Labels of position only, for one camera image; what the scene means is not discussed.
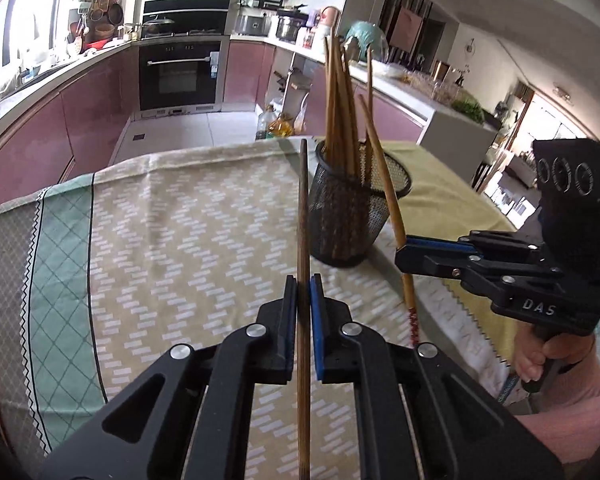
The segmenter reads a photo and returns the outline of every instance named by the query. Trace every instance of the human hand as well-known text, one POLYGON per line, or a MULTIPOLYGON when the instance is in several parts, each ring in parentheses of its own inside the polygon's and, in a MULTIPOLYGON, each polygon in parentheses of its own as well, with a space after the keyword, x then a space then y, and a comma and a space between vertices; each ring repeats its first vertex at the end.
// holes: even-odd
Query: human hand
POLYGON ((537 381, 542 376, 542 366, 547 359, 575 364, 589 354, 594 343, 593 334, 586 337, 559 334, 544 342, 534 334, 533 325, 519 322, 514 339, 513 365, 525 383, 537 381))

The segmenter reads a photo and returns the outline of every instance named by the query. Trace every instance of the pressure cooker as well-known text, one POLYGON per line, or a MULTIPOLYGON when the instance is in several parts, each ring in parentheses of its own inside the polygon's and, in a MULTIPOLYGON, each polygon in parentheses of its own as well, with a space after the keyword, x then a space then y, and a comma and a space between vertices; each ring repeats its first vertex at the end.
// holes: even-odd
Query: pressure cooker
POLYGON ((276 30, 276 37, 282 41, 288 41, 289 43, 295 43, 298 38, 298 32, 306 25, 309 15, 300 12, 300 8, 305 6, 297 6, 293 9, 279 9, 278 15, 278 29, 276 30))

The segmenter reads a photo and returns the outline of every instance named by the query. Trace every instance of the green vegetable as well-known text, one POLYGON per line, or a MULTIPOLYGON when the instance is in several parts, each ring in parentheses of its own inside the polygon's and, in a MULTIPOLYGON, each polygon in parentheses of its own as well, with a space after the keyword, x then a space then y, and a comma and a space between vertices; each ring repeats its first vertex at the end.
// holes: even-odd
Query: green vegetable
POLYGON ((456 112, 470 118, 475 123, 484 123, 484 113, 482 113, 482 107, 478 101, 456 99, 451 103, 451 107, 456 112))

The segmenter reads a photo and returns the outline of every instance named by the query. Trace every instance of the tiled floor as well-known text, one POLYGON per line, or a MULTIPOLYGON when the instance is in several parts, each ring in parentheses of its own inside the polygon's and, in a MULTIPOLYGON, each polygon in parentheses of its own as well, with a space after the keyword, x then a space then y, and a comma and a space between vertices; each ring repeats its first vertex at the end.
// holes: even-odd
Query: tiled floor
POLYGON ((226 112, 134 121, 114 162, 147 153, 253 142, 257 120, 254 112, 226 112))

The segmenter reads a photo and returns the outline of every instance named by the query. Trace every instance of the patterned tablecloth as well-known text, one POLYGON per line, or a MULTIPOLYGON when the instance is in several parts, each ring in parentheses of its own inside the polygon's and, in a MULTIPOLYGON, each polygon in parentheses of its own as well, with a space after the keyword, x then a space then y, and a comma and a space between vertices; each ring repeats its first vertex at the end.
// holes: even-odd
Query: patterned tablecloth
MULTIPOLYGON (((172 345, 221 342, 282 296, 296 272, 298 146, 142 156, 0 206, 0 408, 30 474, 172 345)), ((312 260, 312 272, 354 319, 408 345, 394 251, 386 226, 360 266, 312 260)), ((424 333, 497 393, 507 367, 471 309, 440 280, 416 288, 424 333)), ((358 478, 357 454, 352 387, 314 376, 312 477, 358 478)), ((257 386, 246 477, 297 468, 295 381, 257 386)))

